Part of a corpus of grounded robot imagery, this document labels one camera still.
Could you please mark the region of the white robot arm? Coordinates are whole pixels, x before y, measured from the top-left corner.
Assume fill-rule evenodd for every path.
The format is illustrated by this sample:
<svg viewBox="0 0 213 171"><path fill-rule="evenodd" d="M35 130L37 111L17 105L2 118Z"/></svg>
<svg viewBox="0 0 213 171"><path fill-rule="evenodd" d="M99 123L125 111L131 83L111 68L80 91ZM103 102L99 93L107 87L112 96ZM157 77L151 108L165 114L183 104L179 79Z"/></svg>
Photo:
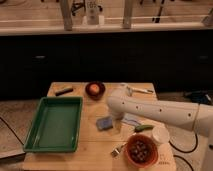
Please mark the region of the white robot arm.
<svg viewBox="0 0 213 171"><path fill-rule="evenodd" d="M173 125L208 138L201 171L213 171L213 106L174 101L140 100L124 87L118 87L107 97L107 105L115 118L125 113L142 116Z"/></svg>

